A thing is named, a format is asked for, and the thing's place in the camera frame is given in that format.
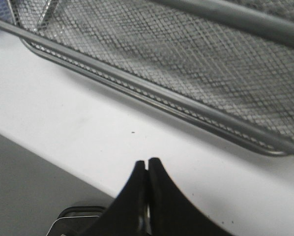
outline gray floor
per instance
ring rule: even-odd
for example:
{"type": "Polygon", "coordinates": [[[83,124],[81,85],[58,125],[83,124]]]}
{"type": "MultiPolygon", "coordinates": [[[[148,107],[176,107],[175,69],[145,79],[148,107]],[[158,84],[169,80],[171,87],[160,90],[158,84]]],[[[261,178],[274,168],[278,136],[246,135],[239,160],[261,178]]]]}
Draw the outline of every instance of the gray floor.
{"type": "Polygon", "coordinates": [[[44,236],[65,208],[112,200],[0,135],[0,236],[44,236]]]}

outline white desk surface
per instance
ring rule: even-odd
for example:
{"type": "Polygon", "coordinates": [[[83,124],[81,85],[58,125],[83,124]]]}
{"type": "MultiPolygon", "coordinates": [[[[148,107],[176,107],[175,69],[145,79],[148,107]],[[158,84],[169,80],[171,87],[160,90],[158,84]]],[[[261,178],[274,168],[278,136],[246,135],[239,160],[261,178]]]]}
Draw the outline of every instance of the white desk surface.
{"type": "Polygon", "coordinates": [[[114,197],[136,160],[160,157],[228,231],[294,236],[294,156],[247,151],[41,59],[1,31],[0,133],[114,197]]]}

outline mesh desk organizer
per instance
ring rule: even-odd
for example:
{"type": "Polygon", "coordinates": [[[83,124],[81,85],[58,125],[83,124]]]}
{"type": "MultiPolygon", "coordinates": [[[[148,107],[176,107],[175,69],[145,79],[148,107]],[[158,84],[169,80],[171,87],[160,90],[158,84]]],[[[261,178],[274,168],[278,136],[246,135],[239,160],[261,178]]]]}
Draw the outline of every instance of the mesh desk organizer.
{"type": "Polygon", "coordinates": [[[0,0],[0,29],[240,146],[294,154],[294,0],[0,0]]]}

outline metal mesh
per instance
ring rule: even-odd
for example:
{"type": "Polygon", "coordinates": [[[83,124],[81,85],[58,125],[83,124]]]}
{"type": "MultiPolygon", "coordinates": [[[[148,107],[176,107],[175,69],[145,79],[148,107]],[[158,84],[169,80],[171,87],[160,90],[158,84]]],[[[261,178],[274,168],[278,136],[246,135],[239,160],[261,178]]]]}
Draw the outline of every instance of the metal mesh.
{"type": "Polygon", "coordinates": [[[227,0],[294,21],[294,0],[227,0]]]}
{"type": "Polygon", "coordinates": [[[12,23],[10,8],[5,0],[0,0],[0,20],[12,23]]]}
{"type": "Polygon", "coordinates": [[[145,0],[55,1],[11,2],[32,32],[294,141],[293,49],[145,0]]]}

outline wire mesh tray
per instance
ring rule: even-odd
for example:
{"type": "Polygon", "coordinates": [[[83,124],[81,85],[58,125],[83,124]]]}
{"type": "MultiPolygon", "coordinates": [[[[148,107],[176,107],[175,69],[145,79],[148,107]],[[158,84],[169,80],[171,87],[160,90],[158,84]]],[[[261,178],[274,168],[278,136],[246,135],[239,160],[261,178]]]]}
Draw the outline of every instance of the wire mesh tray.
{"type": "Polygon", "coordinates": [[[245,148],[294,154],[294,42],[191,12],[145,0],[0,0],[0,28],[44,58],[245,148]]]}

